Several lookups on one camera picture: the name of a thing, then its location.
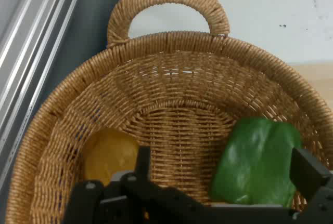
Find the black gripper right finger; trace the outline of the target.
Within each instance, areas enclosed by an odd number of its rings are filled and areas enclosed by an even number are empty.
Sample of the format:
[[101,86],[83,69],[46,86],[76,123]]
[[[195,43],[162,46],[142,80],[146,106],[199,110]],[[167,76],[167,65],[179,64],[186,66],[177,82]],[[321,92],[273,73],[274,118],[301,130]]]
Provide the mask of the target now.
[[332,173],[305,149],[292,150],[290,179],[306,199],[295,223],[332,223]]

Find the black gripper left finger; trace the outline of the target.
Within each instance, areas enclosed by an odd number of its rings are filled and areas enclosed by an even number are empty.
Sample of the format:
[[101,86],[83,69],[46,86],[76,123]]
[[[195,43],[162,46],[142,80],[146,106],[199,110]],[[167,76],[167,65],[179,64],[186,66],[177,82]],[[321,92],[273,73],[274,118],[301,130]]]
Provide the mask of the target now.
[[139,147],[135,169],[121,177],[121,192],[133,200],[156,201],[163,190],[149,179],[150,147]]

